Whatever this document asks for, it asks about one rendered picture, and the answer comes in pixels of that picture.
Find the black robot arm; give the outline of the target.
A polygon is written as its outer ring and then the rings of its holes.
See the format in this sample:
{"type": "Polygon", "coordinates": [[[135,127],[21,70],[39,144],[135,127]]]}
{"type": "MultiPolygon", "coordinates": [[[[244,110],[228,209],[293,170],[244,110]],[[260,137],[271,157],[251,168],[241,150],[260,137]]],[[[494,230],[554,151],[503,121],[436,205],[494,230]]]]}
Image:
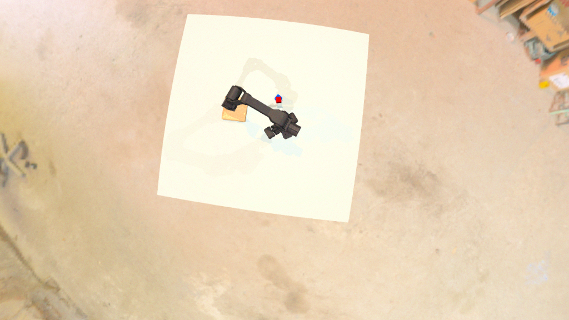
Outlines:
{"type": "Polygon", "coordinates": [[[293,118],[286,111],[272,109],[271,107],[252,97],[240,86],[232,86],[229,89],[226,95],[226,99],[224,99],[221,106],[225,109],[235,112],[237,106],[242,104],[245,106],[248,105],[249,107],[259,111],[261,114],[268,117],[270,122],[274,123],[274,126],[281,130],[280,132],[282,133],[284,139],[288,139],[292,136],[296,137],[301,129],[301,126],[292,122],[293,118]],[[238,100],[242,92],[244,94],[241,99],[238,100]]]}

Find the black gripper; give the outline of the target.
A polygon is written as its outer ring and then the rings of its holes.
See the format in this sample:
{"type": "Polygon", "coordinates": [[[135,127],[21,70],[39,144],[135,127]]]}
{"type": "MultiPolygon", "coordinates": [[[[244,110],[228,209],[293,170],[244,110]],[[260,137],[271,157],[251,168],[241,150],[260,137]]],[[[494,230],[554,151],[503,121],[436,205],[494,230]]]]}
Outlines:
{"type": "MultiPolygon", "coordinates": [[[[298,119],[297,119],[297,117],[295,116],[295,114],[292,112],[292,113],[290,113],[290,115],[291,115],[291,117],[293,118],[292,122],[297,123],[297,122],[298,122],[298,119]]],[[[278,135],[278,134],[280,133],[280,131],[281,131],[281,130],[280,130],[279,128],[277,128],[276,126],[274,126],[274,124],[273,124],[271,127],[268,126],[268,127],[266,127],[266,128],[264,129],[264,132],[266,133],[266,135],[267,135],[267,137],[268,137],[269,139],[271,139],[271,138],[274,137],[275,135],[278,135]]]]}

